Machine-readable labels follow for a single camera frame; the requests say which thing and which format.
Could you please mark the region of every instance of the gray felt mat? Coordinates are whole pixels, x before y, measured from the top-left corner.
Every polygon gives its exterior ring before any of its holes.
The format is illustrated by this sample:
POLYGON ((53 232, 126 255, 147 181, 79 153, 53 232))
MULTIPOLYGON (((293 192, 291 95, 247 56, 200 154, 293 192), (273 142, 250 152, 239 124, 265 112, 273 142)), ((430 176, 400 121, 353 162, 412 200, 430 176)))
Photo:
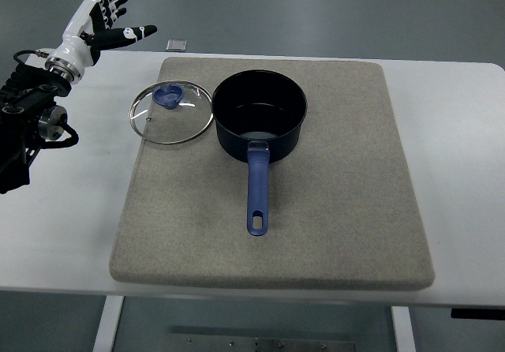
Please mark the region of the gray felt mat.
POLYGON ((297 147, 270 164, 267 234, 257 238, 246 230, 248 168, 221 149, 214 126, 175 148, 143 141, 110 260, 112 276, 220 288, 431 285, 424 228, 381 67, 168 58, 159 80, 192 81, 212 93, 247 69, 287 75, 309 104, 297 147))

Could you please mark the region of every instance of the saucepan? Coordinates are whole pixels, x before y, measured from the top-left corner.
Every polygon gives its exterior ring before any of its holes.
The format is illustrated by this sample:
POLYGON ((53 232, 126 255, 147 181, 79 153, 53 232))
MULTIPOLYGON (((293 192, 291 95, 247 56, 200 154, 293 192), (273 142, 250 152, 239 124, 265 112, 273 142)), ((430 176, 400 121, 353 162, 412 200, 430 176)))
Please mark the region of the saucepan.
POLYGON ((247 230, 268 230, 268 164, 295 148, 307 100, 289 77, 248 70, 226 78, 212 96, 217 136, 223 149, 249 165, 247 230))

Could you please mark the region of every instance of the glass lid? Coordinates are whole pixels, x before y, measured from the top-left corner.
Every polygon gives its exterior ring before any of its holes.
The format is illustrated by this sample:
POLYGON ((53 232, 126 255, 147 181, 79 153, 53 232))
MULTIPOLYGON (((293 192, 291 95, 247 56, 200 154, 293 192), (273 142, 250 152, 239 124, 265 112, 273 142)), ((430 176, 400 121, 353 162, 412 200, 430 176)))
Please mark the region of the glass lid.
POLYGON ((212 123, 211 95, 188 81, 164 81, 140 93, 129 109, 129 121, 145 140, 180 144, 205 132, 212 123))

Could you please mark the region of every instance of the pot handle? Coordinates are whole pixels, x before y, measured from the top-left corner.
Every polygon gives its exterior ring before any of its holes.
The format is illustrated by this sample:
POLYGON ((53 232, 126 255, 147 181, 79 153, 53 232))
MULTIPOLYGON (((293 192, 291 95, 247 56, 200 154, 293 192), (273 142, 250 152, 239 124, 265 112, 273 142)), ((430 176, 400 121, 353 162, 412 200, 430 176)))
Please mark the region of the pot handle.
POLYGON ((268 231, 268 143, 250 141, 247 150, 249 178, 247 188, 247 231, 253 236, 265 235, 268 231))

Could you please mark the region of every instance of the metal bracket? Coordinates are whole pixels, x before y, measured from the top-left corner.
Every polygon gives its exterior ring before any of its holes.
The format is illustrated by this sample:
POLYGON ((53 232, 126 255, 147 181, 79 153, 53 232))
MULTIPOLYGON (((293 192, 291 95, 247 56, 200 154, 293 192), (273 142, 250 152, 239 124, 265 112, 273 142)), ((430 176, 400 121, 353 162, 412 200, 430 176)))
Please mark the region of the metal bracket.
POLYGON ((166 346, 177 352, 355 352, 352 342, 261 339, 242 336, 169 334, 166 346))

